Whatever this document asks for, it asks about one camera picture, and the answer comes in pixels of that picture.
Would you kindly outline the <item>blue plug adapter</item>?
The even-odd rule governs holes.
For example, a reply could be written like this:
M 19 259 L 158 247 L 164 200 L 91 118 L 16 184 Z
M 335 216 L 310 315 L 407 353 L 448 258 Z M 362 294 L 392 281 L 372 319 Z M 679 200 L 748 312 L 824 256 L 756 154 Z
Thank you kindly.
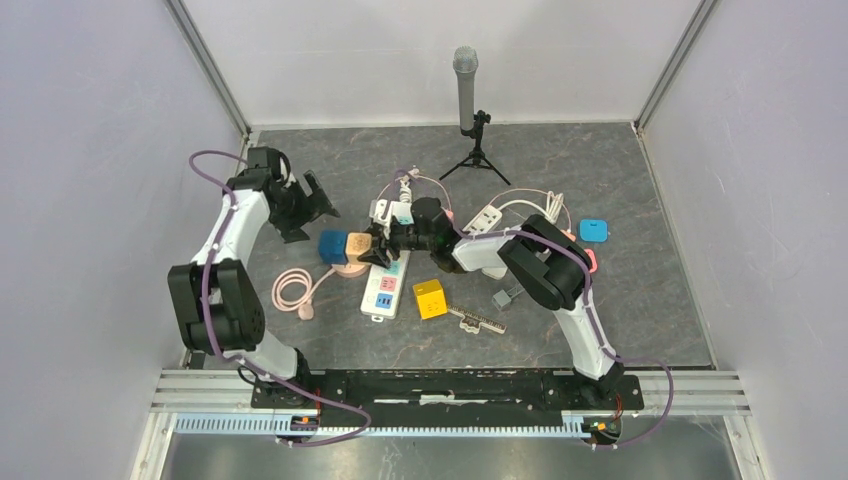
M 584 242 L 604 243 L 609 238 L 608 223 L 603 219 L 584 218 L 579 222 L 578 233 Z

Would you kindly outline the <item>white plug adapter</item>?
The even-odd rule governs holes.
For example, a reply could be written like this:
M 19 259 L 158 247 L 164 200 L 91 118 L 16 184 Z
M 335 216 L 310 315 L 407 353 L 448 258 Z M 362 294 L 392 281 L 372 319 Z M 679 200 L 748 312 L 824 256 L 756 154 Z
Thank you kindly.
M 506 267 L 486 267 L 482 269 L 482 273 L 494 280 L 501 280 L 508 273 L 508 269 Z

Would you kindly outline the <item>small white power strip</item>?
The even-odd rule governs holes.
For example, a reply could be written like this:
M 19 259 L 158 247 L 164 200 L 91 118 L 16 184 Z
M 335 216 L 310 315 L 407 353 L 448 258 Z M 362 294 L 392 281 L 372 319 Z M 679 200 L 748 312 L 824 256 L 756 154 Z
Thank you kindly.
M 491 232 L 498 226 L 502 217 L 503 214 L 498 208 L 491 204 L 486 205 L 462 228 L 462 231 L 468 235 Z

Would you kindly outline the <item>dark blue cube socket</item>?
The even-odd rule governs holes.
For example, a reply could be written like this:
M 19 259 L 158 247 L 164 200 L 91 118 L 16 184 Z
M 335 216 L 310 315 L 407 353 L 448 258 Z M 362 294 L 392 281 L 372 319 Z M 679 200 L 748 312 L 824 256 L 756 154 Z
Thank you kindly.
M 340 230 L 324 230 L 318 241 L 318 254 L 328 265 L 346 265 L 348 233 Z

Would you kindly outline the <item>beige cube socket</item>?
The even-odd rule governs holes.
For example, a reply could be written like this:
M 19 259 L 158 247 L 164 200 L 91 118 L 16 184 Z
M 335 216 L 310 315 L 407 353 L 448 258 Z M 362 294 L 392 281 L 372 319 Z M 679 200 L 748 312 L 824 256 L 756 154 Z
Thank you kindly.
M 367 265 L 372 253 L 373 236 L 366 232 L 350 232 L 347 235 L 344 253 L 348 264 Z

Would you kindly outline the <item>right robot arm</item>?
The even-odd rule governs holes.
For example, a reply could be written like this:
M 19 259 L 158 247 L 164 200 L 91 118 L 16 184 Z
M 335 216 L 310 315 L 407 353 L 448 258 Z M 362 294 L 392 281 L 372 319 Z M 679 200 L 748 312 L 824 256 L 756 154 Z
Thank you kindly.
M 580 400 L 602 408 L 617 396 L 624 366 L 597 318 L 592 261 L 583 248 L 539 214 L 517 227 L 483 233 L 457 228 L 436 198 L 413 201 L 410 214 L 406 224 L 391 218 L 353 233 L 350 260 L 387 268 L 403 251 L 424 251 L 446 273 L 506 269 L 557 319 L 579 378 Z

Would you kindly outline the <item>yellow cube socket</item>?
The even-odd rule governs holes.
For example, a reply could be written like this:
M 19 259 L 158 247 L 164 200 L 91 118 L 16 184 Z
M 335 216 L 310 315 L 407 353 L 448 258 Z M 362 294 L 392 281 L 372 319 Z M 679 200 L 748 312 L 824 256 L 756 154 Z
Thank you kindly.
M 422 320 L 430 320 L 448 313 L 444 288 L 439 280 L 432 279 L 415 284 L 413 295 Z

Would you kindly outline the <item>long white power strip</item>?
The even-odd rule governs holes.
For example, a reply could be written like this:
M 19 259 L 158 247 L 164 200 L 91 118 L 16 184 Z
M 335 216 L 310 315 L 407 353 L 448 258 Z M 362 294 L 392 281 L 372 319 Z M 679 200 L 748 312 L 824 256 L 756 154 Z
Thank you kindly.
M 371 267 L 360 311 L 372 321 L 383 322 L 396 317 L 409 256 L 408 251 L 402 251 L 389 268 Z

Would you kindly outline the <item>pink plug adapter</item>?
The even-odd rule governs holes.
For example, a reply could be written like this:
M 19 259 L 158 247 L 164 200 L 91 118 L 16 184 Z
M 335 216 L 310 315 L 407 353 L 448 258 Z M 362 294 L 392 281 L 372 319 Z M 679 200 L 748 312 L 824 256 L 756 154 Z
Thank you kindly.
M 584 257 L 587 260 L 589 273 L 594 274 L 598 269 L 598 262 L 596 259 L 595 252 L 590 248 L 586 248 L 584 249 Z

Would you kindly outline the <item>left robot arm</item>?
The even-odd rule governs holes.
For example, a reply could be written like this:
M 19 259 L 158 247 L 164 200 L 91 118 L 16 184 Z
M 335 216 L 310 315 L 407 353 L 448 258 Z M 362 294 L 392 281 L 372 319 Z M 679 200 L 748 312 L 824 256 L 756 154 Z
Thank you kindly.
M 315 387 L 302 352 L 266 328 L 247 262 L 260 229 L 269 224 L 287 243 L 304 242 L 304 226 L 338 211 L 313 171 L 296 178 L 289 158 L 273 147 L 251 147 L 244 169 L 222 182 L 221 210 L 200 251 L 172 267 L 167 284 L 184 346 L 245 367 L 278 397 L 302 407 Z

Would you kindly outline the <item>pink round socket base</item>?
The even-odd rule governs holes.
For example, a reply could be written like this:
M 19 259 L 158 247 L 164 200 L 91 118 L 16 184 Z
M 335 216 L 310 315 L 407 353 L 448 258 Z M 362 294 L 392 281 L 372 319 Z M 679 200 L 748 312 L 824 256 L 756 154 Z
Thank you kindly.
M 366 264 L 332 264 L 332 271 L 343 278 L 356 278 L 364 275 L 370 269 Z

